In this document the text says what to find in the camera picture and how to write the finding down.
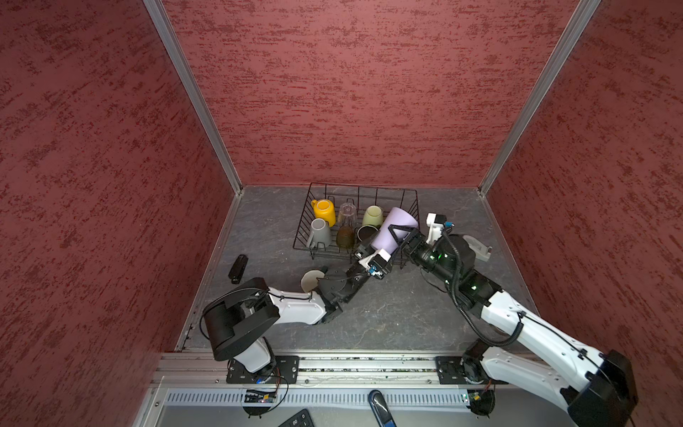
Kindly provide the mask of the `black mug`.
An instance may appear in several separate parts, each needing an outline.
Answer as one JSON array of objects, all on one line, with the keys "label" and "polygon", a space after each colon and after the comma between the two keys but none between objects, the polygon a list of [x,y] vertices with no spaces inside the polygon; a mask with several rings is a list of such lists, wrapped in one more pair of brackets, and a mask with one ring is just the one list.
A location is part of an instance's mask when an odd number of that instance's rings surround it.
[{"label": "black mug", "polygon": [[358,228],[356,232],[357,241],[359,243],[368,242],[375,236],[377,231],[377,227],[373,225],[363,225],[360,228]]}]

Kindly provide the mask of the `purple cup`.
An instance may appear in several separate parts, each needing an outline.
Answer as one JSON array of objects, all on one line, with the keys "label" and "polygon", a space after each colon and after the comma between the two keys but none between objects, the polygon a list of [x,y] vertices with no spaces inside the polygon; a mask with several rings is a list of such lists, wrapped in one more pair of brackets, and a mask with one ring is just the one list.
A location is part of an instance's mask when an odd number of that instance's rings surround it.
[{"label": "purple cup", "polygon": [[370,246],[375,250],[384,250],[388,254],[393,254],[407,234],[412,229],[417,229],[418,226],[418,220],[410,213],[399,207],[393,207]]}]

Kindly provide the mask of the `olive glass cup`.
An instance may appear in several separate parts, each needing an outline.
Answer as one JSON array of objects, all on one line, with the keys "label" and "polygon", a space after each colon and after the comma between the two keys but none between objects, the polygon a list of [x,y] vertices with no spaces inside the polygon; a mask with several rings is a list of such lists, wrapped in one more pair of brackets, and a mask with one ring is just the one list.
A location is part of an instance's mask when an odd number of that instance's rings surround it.
[{"label": "olive glass cup", "polygon": [[339,249],[352,250],[355,246],[355,231],[351,226],[343,225],[337,231],[336,244]]}]

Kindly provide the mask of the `light green mug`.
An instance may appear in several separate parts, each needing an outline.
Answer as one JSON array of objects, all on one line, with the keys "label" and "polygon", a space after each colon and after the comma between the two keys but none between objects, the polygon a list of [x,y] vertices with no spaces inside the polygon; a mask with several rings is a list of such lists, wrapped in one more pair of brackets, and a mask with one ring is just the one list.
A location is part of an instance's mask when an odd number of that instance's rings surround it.
[{"label": "light green mug", "polygon": [[383,211],[380,206],[368,206],[363,216],[362,225],[380,229],[384,221]]}]

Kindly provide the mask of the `clear glass cup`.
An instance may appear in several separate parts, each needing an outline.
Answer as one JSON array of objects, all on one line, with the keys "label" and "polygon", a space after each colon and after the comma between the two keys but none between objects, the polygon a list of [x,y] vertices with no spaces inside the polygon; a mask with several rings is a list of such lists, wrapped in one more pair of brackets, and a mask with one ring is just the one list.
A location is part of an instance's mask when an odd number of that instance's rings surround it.
[{"label": "clear glass cup", "polygon": [[356,228],[357,207],[353,202],[345,202],[339,208],[337,223],[340,227]]}]

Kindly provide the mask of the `white grey mug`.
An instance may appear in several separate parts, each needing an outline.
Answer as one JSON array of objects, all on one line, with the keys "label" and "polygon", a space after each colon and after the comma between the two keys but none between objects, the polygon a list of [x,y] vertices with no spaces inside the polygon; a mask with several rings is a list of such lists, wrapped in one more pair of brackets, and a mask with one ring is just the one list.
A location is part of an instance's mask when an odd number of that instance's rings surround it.
[{"label": "white grey mug", "polygon": [[327,249],[332,245],[331,228],[326,220],[316,218],[311,222],[311,230],[309,231],[309,238],[307,240],[307,248],[309,250],[318,250],[322,248]]}]

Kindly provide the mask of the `yellow mug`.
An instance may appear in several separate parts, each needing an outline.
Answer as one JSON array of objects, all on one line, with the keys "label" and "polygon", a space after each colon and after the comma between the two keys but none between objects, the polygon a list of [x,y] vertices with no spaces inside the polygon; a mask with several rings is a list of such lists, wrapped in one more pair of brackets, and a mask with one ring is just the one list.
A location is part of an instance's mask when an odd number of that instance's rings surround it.
[{"label": "yellow mug", "polygon": [[325,220],[330,228],[335,226],[337,215],[332,200],[314,199],[311,201],[311,207],[316,218]]}]

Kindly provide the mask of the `dark green mug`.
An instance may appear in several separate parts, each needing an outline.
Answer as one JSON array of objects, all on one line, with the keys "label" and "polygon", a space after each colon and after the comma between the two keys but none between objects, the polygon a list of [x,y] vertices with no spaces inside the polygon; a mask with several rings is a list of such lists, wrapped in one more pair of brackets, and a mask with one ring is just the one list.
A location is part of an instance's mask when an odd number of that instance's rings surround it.
[{"label": "dark green mug", "polygon": [[320,279],[325,277],[325,272],[322,270],[309,270],[306,272],[300,281],[300,286],[304,293],[309,293],[318,287]]}]

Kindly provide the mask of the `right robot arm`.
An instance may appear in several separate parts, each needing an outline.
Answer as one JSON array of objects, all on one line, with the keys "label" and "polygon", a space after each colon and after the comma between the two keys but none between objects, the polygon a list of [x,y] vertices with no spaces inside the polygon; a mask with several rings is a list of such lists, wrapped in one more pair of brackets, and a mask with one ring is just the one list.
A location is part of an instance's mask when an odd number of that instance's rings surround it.
[{"label": "right robot arm", "polygon": [[468,325],[479,320],[502,331],[480,330],[462,354],[460,370],[471,384],[512,384],[558,406],[577,426],[624,426],[639,398],[631,361],[616,350],[601,352],[535,315],[500,285],[478,272],[490,247],[471,236],[436,226],[391,225],[389,232],[412,263],[439,280]]}]

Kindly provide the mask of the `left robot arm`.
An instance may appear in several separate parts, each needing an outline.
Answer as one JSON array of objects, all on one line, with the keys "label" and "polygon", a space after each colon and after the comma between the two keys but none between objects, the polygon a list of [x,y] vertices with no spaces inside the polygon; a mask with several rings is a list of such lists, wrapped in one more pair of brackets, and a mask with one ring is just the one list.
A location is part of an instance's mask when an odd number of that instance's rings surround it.
[{"label": "left robot arm", "polygon": [[336,318],[343,305],[361,290],[382,262],[391,255],[371,245],[362,245],[355,262],[341,276],[317,279],[313,290],[304,293],[271,288],[263,278],[254,278],[210,302],[202,311],[200,330],[211,344],[216,361],[238,361],[251,374],[270,372],[277,363],[264,335],[279,324],[316,326]]}]

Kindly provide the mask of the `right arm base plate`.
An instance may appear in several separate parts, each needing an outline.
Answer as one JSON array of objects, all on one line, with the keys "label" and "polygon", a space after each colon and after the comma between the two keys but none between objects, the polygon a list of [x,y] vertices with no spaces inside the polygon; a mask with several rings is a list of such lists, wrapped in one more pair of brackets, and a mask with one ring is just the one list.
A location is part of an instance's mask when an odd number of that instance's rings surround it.
[{"label": "right arm base plate", "polygon": [[442,385],[482,385],[505,384],[493,380],[484,370],[480,359],[471,356],[437,356],[436,373]]}]

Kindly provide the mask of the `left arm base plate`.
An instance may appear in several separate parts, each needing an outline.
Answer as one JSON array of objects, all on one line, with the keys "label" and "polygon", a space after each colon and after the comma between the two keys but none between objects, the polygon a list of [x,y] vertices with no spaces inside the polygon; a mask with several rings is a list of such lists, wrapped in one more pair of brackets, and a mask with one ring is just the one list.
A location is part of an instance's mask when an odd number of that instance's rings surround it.
[{"label": "left arm base plate", "polygon": [[300,358],[298,356],[275,356],[265,367],[251,373],[236,360],[228,364],[227,384],[295,384]]}]

